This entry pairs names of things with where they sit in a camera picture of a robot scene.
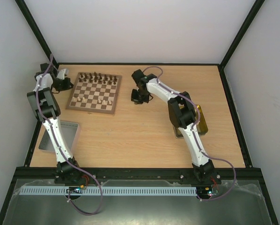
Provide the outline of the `wooden chess board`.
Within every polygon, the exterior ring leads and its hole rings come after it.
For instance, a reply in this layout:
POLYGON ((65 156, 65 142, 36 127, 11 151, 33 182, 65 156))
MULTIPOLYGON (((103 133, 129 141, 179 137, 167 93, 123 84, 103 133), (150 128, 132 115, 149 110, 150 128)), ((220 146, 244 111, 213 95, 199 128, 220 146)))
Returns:
POLYGON ((113 115, 121 81, 121 75, 79 72, 66 109, 113 115))

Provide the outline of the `gold tin with pieces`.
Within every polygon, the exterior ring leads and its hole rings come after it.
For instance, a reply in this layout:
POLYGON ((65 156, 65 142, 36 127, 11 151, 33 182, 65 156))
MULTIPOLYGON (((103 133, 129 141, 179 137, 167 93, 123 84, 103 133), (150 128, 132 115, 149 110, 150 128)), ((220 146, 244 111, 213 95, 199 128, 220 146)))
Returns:
MULTIPOLYGON (((208 126, 206 124, 205 117, 204 117, 201 106, 197 105, 197 108, 200 113, 200 120, 197 123, 197 131, 198 131, 199 136, 204 136, 208 133, 208 126)), ((183 138, 183 135, 178 128, 173 126, 173 131, 174 131, 175 138, 177 138, 177 139, 183 138)))

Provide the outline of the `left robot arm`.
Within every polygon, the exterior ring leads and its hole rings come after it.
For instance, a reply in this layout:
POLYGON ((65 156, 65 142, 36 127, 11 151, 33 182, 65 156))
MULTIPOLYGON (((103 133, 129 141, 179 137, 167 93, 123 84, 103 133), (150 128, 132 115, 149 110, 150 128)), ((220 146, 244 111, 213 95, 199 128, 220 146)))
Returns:
POLYGON ((36 119, 45 127, 51 140, 57 161, 56 181, 77 184, 82 179, 82 172, 63 136, 61 110, 52 92, 53 87, 58 90, 62 87, 71 88, 72 83, 66 77, 66 70, 60 70, 56 74, 51 63, 41 64, 40 69, 35 75, 36 86, 27 93, 27 99, 36 119))

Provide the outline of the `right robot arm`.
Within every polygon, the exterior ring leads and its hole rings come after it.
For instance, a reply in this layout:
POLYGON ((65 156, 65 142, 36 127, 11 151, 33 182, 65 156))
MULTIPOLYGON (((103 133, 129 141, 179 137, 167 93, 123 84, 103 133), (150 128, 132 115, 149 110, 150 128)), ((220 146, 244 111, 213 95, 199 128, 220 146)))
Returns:
POLYGON ((131 93, 135 104, 149 103, 153 94, 167 103, 168 115, 172 125, 178 129, 190 151, 194 178, 198 183, 206 183, 214 173, 214 165, 206 156, 206 151, 199 137, 197 123, 200 112, 187 92, 178 92, 165 85, 156 75, 145 75, 138 69, 131 75, 137 89, 131 93))

